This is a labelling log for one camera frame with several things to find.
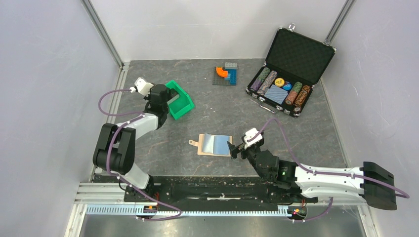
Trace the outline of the grey lego brick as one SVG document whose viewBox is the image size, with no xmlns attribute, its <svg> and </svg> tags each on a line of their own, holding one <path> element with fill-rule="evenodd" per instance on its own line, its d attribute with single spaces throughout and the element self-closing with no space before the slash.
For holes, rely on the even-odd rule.
<svg viewBox="0 0 419 237">
<path fill-rule="evenodd" d="M 233 63 L 233 62 L 226 62 L 224 65 L 224 69 L 226 70 L 236 70 L 237 69 L 237 63 Z"/>
</svg>

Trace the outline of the black poker chip case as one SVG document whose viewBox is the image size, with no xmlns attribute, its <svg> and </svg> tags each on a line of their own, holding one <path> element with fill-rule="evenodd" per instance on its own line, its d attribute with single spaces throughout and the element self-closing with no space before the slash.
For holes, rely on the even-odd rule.
<svg viewBox="0 0 419 237">
<path fill-rule="evenodd" d="M 283 112 L 297 118 L 301 115 L 312 94 L 313 87 L 319 82 L 335 53 L 336 49 L 333 46 L 294 32 L 293 29 L 280 27 L 273 38 L 263 66 L 247 85 L 245 92 L 257 99 L 260 107 L 274 114 Z M 301 111 L 293 111 L 294 102 L 291 105 L 287 105 L 284 100 L 279 105 L 257 94 L 257 91 L 253 92 L 250 90 L 251 85 L 264 67 L 268 67 L 271 71 L 276 71 L 278 73 L 276 78 L 283 78 L 286 83 L 291 83 L 293 86 L 296 82 L 300 82 L 303 86 L 308 85 L 311 87 L 311 91 L 304 101 Z"/>
</svg>

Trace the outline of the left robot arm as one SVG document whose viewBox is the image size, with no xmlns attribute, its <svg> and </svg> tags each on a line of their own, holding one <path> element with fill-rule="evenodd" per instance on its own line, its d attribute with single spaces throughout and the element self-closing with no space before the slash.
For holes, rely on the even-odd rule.
<svg viewBox="0 0 419 237">
<path fill-rule="evenodd" d="M 149 184 L 151 176 L 134 163 L 136 140 L 162 127 L 169 113 L 169 103 L 179 98 L 179 94 L 164 84 L 148 82 L 128 91 L 143 95 L 147 101 L 145 109 L 123 123 L 102 125 L 92 163 L 137 188 L 136 194 L 143 201 L 150 201 L 155 196 L 155 187 Z"/>
</svg>

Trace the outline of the orange curved lego piece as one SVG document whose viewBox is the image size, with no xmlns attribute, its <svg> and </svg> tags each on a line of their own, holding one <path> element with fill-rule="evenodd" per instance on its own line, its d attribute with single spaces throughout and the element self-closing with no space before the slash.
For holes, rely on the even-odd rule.
<svg viewBox="0 0 419 237">
<path fill-rule="evenodd" d="M 228 78 L 228 71 L 225 70 L 223 67 L 216 67 L 216 73 L 219 77 Z"/>
</svg>

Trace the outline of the dark card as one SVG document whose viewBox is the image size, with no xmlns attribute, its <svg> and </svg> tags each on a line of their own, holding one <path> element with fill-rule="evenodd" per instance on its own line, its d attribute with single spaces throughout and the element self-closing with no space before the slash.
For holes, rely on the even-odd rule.
<svg viewBox="0 0 419 237">
<path fill-rule="evenodd" d="M 175 100 L 177 100 L 180 97 L 178 93 L 174 94 L 174 96 L 168 101 L 168 104 L 173 103 Z"/>
</svg>

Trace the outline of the pink grey chip stack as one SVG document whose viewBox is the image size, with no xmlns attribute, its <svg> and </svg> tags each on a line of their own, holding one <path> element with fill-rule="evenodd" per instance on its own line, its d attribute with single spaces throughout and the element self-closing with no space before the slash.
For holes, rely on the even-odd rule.
<svg viewBox="0 0 419 237">
<path fill-rule="evenodd" d="M 257 94 L 263 96 L 267 92 L 277 75 L 278 73 L 276 71 L 271 71 L 269 75 L 266 77 L 266 79 L 263 81 L 260 88 L 258 89 Z"/>
</svg>

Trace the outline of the green red chip stack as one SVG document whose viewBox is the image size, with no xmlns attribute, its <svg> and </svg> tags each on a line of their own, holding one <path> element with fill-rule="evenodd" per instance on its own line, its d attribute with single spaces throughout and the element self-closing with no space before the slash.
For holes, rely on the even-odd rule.
<svg viewBox="0 0 419 237">
<path fill-rule="evenodd" d="M 298 93 L 300 92 L 302 86 L 303 86 L 303 84 L 300 83 L 300 82 L 296 82 L 294 84 L 294 86 L 291 88 L 288 96 L 285 98 L 285 103 L 287 105 L 291 105 L 295 101 L 295 99 L 297 98 Z"/>
</svg>

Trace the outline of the grey lego baseplate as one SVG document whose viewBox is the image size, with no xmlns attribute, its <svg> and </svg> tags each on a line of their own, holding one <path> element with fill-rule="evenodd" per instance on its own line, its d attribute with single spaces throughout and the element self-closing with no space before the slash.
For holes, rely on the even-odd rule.
<svg viewBox="0 0 419 237">
<path fill-rule="evenodd" d="M 219 77 L 215 71 L 214 73 L 214 77 L 212 79 L 212 84 L 213 85 L 226 85 L 226 86 L 230 86 L 227 82 L 224 81 L 225 78 Z"/>
</svg>

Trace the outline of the green plastic bin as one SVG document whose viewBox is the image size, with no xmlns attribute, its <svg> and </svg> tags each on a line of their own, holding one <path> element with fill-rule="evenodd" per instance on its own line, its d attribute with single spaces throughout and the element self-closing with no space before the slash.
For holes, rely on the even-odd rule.
<svg viewBox="0 0 419 237">
<path fill-rule="evenodd" d="M 180 119 L 195 107 L 189 94 L 177 82 L 171 80 L 166 83 L 166 87 L 174 89 L 180 95 L 177 100 L 168 104 L 169 112 L 175 120 Z"/>
</svg>

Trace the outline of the purple green chip stack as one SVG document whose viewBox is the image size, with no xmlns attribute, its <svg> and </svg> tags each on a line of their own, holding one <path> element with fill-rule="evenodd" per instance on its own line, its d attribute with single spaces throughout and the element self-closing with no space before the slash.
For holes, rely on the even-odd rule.
<svg viewBox="0 0 419 237">
<path fill-rule="evenodd" d="M 262 83 L 270 74 L 270 72 L 271 70 L 268 67 L 264 67 L 260 74 L 256 77 L 256 80 L 251 85 L 250 90 L 256 92 L 261 87 Z"/>
</svg>

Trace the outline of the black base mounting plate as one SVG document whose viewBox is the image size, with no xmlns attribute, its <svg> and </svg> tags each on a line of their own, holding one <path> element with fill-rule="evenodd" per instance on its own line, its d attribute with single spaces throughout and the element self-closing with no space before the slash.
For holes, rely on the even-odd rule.
<svg viewBox="0 0 419 237">
<path fill-rule="evenodd" d="M 317 203 L 304 197 L 296 178 L 258 176 L 154 176 L 150 197 L 182 211 L 274 210 L 277 205 Z"/>
</svg>

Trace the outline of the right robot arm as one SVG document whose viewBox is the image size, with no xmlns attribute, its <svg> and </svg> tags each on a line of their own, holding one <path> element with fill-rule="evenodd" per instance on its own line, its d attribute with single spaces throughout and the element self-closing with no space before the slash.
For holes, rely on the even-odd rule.
<svg viewBox="0 0 419 237">
<path fill-rule="evenodd" d="M 396 210 L 396 192 L 392 189 L 392 173 L 370 161 L 353 168 L 303 168 L 296 162 L 281 160 L 270 151 L 262 151 L 262 142 L 246 148 L 226 142 L 231 158 L 241 155 L 249 161 L 258 176 L 267 184 L 284 190 L 291 201 L 301 198 L 345 198 L 365 202 L 381 210 Z"/>
</svg>

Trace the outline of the beige leather card holder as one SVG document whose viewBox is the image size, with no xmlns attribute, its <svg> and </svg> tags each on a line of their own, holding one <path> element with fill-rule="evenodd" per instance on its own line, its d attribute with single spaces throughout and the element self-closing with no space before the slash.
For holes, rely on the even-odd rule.
<svg viewBox="0 0 419 237">
<path fill-rule="evenodd" d="M 200 156 L 230 157 L 227 142 L 232 144 L 233 137 L 204 133 L 199 134 L 198 141 L 189 140 L 188 144 L 196 147 L 197 155 Z"/>
</svg>

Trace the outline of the yellow dealer chip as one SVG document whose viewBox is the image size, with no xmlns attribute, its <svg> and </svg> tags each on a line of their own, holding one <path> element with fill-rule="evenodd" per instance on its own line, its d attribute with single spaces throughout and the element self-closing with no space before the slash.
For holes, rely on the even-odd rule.
<svg viewBox="0 0 419 237">
<path fill-rule="evenodd" d="M 276 78 L 275 80 L 274 80 L 274 84 L 277 86 L 277 87 L 282 87 L 282 86 L 284 86 L 285 85 L 285 80 L 283 79 L 283 78 Z"/>
</svg>

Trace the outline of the blue lego bricks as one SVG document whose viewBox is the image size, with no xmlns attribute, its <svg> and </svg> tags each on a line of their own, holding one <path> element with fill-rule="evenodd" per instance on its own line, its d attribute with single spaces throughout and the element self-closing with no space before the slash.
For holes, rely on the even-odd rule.
<svg viewBox="0 0 419 237">
<path fill-rule="evenodd" d="M 227 77 L 224 79 L 229 85 L 237 84 L 237 69 L 225 69 L 228 72 Z"/>
</svg>

